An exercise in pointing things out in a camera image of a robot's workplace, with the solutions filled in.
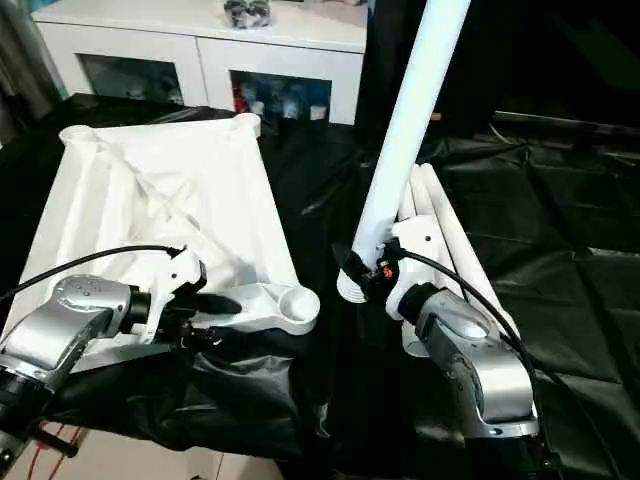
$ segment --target white plastic pipe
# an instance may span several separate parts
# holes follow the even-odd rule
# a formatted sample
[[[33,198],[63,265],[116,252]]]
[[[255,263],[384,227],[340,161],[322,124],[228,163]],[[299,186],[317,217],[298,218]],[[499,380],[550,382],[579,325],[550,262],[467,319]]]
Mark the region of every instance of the white plastic pipe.
[[[352,249],[375,267],[418,156],[471,0],[428,0],[396,99]],[[364,302],[360,287],[340,271],[338,291]]]
[[[444,235],[447,248],[451,254],[451,259],[455,264],[455,270],[462,278],[473,285],[473,287],[475,287],[483,297],[489,300],[489,302],[491,302],[491,304],[496,307],[502,316],[504,316],[509,322],[511,328],[513,328],[515,332],[518,332],[518,327],[513,321],[513,318],[511,318],[511,315],[502,308],[496,292],[493,290],[491,282],[487,278],[487,274],[482,268],[480,260],[478,260],[478,256],[473,250],[473,247],[467,238],[467,234],[464,232],[464,229],[460,224],[460,220],[458,220],[458,216],[456,215],[447,194],[442,188],[442,184],[438,180],[435,170],[431,165],[426,164],[422,165],[419,169],[419,173],[422,184],[425,186],[426,192],[432,202],[432,210],[435,212],[438,219],[438,224],[440,225],[440,229]],[[469,295],[468,297],[471,305],[483,312],[487,318],[493,318],[493,315],[491,315],[491,313],[489,313],[489,311],[480,304],[473,295]],[[504,333],[504,329],[500,325],[498,325],[498,327]]]

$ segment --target black fabric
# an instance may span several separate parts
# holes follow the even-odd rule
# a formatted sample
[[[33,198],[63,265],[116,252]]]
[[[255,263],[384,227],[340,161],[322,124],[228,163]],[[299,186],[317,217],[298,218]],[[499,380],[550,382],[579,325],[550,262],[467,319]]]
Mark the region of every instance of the black fabric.
[[[76,96],[0,152],[6,233],[0,286],[17,282],[62,154],[57,133],[219,118],[224,112]],[[49,418],[378,477],[474,478],[447,384],[406,356],[399,326],[335,290],[333,242],[349,243],[378,151],[346,127],[263,125],[260,149],[314,331],[263,332],[73,376]],[[430,161],[526,345],[586,404],[629,479],[640,478],[640,193],[610,157],[444,139]],[[587,423],[542,382],[567,479],[608,478]]]
[[[376,0],[367,26],[356,116],[359,128],[388,125],[426,3]],[[444,124],[449,132],[467,135],[476,126],[486,125],[509,92],[509,83],[520,81],[514,77],[520,59],[527,59],[522,63],[535,69],[528,56],[538,52],[539,17],[546,9],[544,2],[531,0],[471,2],[436,104],[442,120],[429,126],[430,133]],[[527,93],[532,95],[521,92],[517,99],[523,101]]]

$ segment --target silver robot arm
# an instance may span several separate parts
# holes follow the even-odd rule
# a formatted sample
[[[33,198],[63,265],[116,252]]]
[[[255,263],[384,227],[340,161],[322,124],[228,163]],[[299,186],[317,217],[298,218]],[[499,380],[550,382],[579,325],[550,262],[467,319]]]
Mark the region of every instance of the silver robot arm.
[[[91,275],[59,281],[51,298],[0,342],[0,478],[31,438],[46,437],[38,420],[74,368],[87,359],[83,354],[95,346],[92,341],[122,334],[129,342],[124,350],[114,341],[94,354],[100,360],[90,362],[94,368],[167,351],[169,344],[160,345],[167,347],[161,350],[152,344],[159,326],[195,314],[202,298],[196,292],[205,284],[204,265],[186,250],[156,274],[149,292]]]
[[[426,285],[408,291],[399,310],[451,383],[465,438],[538,433],[531,380],[494,322],[452,291]]]

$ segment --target cabinet door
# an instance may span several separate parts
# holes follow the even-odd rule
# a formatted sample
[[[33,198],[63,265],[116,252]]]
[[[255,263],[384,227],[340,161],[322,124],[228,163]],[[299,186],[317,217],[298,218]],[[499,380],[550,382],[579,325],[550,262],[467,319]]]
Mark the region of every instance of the cabinet door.
[[[363,55],[311,48],[198,38],[209,105],[234,109],[235,72],[331,82],[329,121],[353,124]]]
[[[56,23],[38,28],[70,95],[208,104],[194,37]]]

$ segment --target wrinkled black sheet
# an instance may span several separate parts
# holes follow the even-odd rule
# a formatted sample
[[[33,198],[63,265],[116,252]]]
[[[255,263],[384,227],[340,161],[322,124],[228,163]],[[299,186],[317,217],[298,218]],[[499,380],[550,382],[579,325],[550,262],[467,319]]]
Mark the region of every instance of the wrinkled black sheet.
[[[24,265],[62,154],[62,128],[224,115],[76,96],[3,148],[0,287],[14,285]],[[305,478],[321,466],[472,478],[438,372],[403,354],[397,324],[367,305],[346,304],[335,290],[330,245],[349,243],[354,232],[373,145],[346,127],[263,126],[260,149],[294,264],[322,301],[311,334],[254,334],[74,376],[50,418],[173,449],[305,462]],[[436,166],[526,344],[586,403],[626,476],[640,478],[636,168],[586,153],[451,139],[425,145],[420,161]],[[607,478],[571,400],[545,381],[542,404],[566,478]]]

